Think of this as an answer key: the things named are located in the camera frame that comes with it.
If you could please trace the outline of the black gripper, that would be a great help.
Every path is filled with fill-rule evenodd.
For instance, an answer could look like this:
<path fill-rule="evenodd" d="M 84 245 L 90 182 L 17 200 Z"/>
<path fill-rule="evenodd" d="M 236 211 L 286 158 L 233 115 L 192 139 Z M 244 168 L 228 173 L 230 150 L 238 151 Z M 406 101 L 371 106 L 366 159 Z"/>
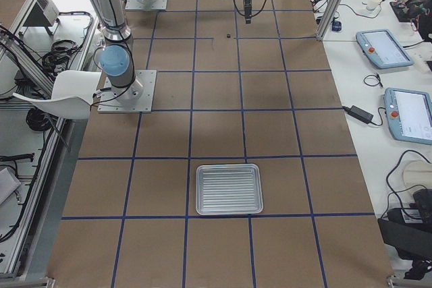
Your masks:
<path fill-rule="evenodd" d="M 242 0 L 244 7 L 245 24 L 250 24 L 252 19 L 252 0 Z"/>

